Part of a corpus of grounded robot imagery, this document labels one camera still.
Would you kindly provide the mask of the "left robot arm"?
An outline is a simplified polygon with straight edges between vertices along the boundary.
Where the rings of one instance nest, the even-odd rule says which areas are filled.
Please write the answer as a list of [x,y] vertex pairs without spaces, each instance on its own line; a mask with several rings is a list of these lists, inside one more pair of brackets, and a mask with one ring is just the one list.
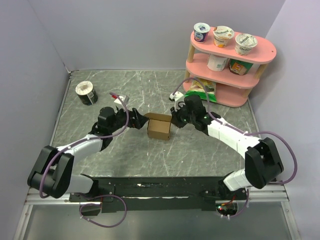
[[98,180],[85,174],[73,175],[74,163],[106,149],[126,128],[141,129],[148,121],[136,108],[125,111],[103,107],[85,137],[65,146],[47,145],[40,151],[28,176],[28,186],[39,190],[41,198],[58,199],[67,193],[79,193],[87,201],[94,201],[101,192]]

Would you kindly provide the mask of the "brown cardboard box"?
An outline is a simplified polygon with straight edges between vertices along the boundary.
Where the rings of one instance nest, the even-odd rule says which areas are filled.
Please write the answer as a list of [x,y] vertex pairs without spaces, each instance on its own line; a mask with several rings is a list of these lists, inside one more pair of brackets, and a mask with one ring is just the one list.
[[147,125],[149,138],[164,141],[170,139],[172,120],[170,115],[148,112],[144,116],[149,118]]

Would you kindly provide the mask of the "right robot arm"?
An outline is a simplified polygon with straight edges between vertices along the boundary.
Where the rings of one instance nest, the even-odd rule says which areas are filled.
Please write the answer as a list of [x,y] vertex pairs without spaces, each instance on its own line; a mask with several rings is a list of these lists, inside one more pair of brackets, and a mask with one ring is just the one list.
[[208,112],[198,95],[184,96],[176,92],[169,99],[174,102],[170,109],[172,124],[178,128],[191,124],[199,132],[223,142],[244,159],[244,168],[228,173],[218,181],[218,193],[223,199],[228,200],[236,191],[248,187],[262,189],[283,172],[278,149],[269,137],[261,139],[241,132],[220,115]]

